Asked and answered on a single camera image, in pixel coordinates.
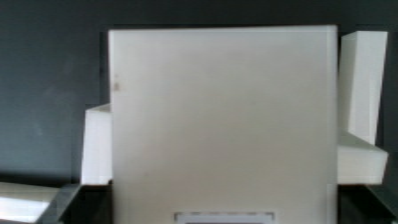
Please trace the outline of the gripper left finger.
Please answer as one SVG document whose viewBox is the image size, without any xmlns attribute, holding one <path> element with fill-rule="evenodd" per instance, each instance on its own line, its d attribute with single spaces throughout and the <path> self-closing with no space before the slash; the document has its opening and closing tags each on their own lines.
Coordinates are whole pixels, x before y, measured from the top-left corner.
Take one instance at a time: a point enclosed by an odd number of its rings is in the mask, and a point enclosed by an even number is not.
<svg viewBox="0 0 398 224">
<path fill-rule="evenodd" d="M 63 224 L 63 216 L 82 189 L 0 182 L 0 224 Z"/>
</svg>

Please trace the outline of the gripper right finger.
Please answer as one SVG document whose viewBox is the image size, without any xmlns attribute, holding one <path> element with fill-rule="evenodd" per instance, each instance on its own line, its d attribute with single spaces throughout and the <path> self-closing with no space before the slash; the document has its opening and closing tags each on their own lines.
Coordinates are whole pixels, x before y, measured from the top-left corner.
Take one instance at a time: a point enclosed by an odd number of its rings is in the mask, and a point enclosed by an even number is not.
<svg viewBox="0 0 398 224">
<path fill-rule="evenodd" d="M 398 196 L 384 186 L 338 187 L 338 224 L 398 224 Z"/>
</svg>

